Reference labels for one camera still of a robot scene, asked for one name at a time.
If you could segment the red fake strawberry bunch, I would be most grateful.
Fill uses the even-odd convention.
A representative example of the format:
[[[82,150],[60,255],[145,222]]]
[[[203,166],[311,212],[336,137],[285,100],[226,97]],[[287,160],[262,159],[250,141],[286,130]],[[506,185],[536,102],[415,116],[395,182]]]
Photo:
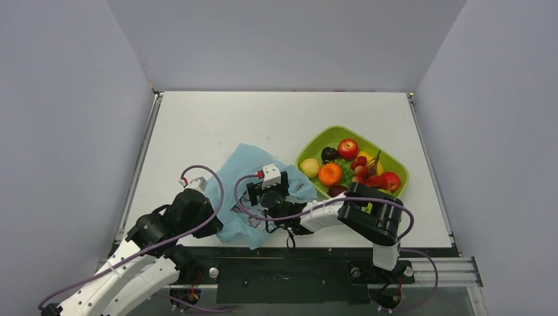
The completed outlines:
[[[357,158],[351,163],[351,168],[355,172],[355,176],[353,177],[354,182],[360,182],[366,185],[369,185],[373,188],[381,189],[381,178],[378,175],[369,176],[367,168],[363,165],[359,165],[357,163]]]

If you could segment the orange fake fruit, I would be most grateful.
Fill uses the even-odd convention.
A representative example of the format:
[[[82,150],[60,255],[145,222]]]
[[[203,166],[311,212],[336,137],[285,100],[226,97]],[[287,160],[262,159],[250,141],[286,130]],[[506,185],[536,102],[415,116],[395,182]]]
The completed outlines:
[[[319,182],[326,187],[339,184],[342,178],[342,168],[336,163],[327,163],[323,165],[318,172]]]

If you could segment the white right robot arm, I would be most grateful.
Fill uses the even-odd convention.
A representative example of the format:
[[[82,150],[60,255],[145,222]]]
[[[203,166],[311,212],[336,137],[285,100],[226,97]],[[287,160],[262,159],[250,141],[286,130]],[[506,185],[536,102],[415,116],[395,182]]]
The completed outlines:
[[[265,175],[256,174],[258,182],[246,185],[248,200],[252,206],[263,208],[256,215],[247,208],[243,212],[264,222],[272,222],[290,236],[303,236],[323,228],[345,225],[372,243],[372,275],[387,281],[397,273],[400,240],[399,224],[402,214],[408,212],[403,202],[376,188],[358,182],[352,183],[324,201],[296,203],[287,201],[287,174],[281,172],[274,184],[265,187]]]

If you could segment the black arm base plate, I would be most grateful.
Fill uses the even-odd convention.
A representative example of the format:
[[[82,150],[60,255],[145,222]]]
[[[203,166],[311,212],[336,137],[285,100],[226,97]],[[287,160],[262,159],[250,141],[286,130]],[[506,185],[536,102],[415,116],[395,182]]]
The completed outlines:
[[[403,256],[392,271],[372,264],[370,248],[189,247],[193,262],[167,285],[183,298],[215,290],[218,304],[369,303],[416,285],[417,272]]]

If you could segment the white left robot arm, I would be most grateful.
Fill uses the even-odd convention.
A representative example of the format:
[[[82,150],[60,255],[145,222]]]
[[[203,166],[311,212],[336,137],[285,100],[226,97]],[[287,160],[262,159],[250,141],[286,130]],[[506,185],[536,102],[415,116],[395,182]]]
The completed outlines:
[[[222,228],[201,188],[184,188],[171,204],[140,216],[106,263],[61,303],[41,304],[42,315],[125,315],[162,287],[188,283],[195,257],[178,244]]]

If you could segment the blue printed plastic bag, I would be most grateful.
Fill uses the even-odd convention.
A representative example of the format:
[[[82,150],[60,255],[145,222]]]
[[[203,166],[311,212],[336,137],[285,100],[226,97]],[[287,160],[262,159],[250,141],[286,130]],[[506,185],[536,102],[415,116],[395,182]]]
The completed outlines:
[[[268,152],[248,144],[240,144],[235,152],[229,156],[221,169],[216,172],[224,185],[224,201],[217,214],[217,219],[223,224],[217,234],[222,243],[241,243],[254,250],[261,247],[268,237],[265,223],[259,219],[249,217],[238,209],[233,195],[234,184],[239,178],[248,174],[255,174],[265,165],[274,163],[281,171],[288,175],[288,201],[307,203],[318,198],[312,182],[293,165],[285,165],[275,159]]]

